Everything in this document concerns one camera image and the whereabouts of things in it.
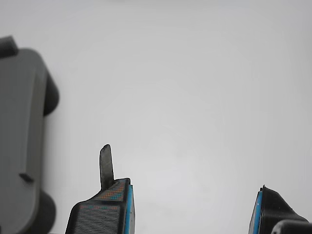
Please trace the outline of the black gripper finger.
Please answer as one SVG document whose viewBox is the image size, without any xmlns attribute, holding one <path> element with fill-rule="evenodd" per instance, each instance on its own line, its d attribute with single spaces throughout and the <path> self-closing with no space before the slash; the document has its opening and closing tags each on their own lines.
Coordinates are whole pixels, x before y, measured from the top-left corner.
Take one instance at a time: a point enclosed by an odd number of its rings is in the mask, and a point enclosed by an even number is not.
<svg viewBox="0 0 312 234">
<path fill-rule="evenodd" d="M 249 224 L 250 234 L 309 234 L 310 222 L 276 191 L 260 188 Z"/>
<path fill-rule="evenodd" d="M 134 234 L 134 190 L 129 178 L 114 179 L 111 147 L 99 154 L 100 191 L 71 210 L 67 234 Z"/>
</svg>

